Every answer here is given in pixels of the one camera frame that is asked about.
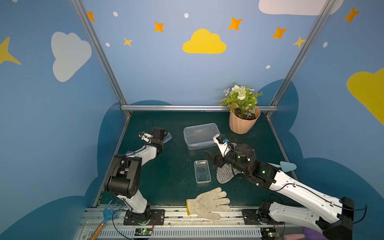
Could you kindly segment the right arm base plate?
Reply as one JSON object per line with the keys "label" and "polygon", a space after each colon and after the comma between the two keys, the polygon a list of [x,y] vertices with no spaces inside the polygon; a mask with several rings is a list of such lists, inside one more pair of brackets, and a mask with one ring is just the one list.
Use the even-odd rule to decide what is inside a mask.
{"label": "right arm base plate", "polygon": [[242,209],[242,216],[245,225],[275,225],[284,222],[276,222],[269,215],[269,207],[260,207],[258,209]]}

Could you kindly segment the small clear lunch box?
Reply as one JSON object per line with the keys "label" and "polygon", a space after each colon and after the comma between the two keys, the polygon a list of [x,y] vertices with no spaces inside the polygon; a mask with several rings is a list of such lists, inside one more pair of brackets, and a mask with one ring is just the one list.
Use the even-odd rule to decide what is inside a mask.
{"label": "small clear lunch box", "polygon": [[209,163],[207,160],[195,161],[194,168],[197,184],[207,184],[212,181]]}

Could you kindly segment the small lunch box lid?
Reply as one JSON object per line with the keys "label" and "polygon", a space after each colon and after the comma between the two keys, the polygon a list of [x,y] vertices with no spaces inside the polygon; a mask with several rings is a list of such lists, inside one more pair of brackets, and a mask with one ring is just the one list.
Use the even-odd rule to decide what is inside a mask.
{"label": "small lunch box lid", "polygon": [[163,144],[169,142],[170,140],[172,139],[172,135],[171,133],[167,133],[167,135],[165,136],[164,140],[163,140]]}

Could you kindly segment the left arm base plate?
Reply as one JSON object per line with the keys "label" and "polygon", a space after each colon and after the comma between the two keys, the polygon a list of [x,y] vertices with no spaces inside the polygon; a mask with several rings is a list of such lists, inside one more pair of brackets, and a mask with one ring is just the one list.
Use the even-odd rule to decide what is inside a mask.
{"label": "left arm base plate", "polygon": [[124,226],[149,226],[164,224],[165,210],[149,210],[142,214],[127,211],[124,217]]}

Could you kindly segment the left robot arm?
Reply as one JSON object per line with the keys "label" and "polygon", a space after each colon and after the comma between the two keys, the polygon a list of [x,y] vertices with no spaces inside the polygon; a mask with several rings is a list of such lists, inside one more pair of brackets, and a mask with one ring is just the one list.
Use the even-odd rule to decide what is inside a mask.
{"label": "left robot arm", "polygon": [[139,137],[146,142],[140,149],[128,154],[116,154],[104,182],[104,190],[129,207],[128,224],[144,225],[151,219],[148,201],[139,191],[142,166],[155,159],[164,148],[168,131],[154,128],[151,134],[141,132]]}

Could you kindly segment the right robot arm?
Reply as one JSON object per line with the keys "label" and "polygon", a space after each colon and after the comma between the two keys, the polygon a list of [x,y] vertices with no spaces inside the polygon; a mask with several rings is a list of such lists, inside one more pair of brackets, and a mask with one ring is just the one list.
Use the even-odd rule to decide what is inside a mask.
{"label": "right robot arm", "polygon": [[353,238],[355,203],[318,192],[288,176],[281,168],[257,160],[248,145],[218,143],[220,153],[206,152],[213,164],[243,173],[252,184],[284,195],[301,204],[292,207],[276,202],[263,202],[254,218],[263,224],[291,223],[315,230],[328,240]]}

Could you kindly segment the large clear lunch box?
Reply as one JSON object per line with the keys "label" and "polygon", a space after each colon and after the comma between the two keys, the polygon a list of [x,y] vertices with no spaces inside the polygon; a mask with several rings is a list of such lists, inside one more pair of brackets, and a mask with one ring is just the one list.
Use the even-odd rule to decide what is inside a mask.
{"label": "large clear lunch box", "polygon": [[220,134],[215,123],[186,127],[183,130],[184,140],[189,151],[215,147],[214,136]]}

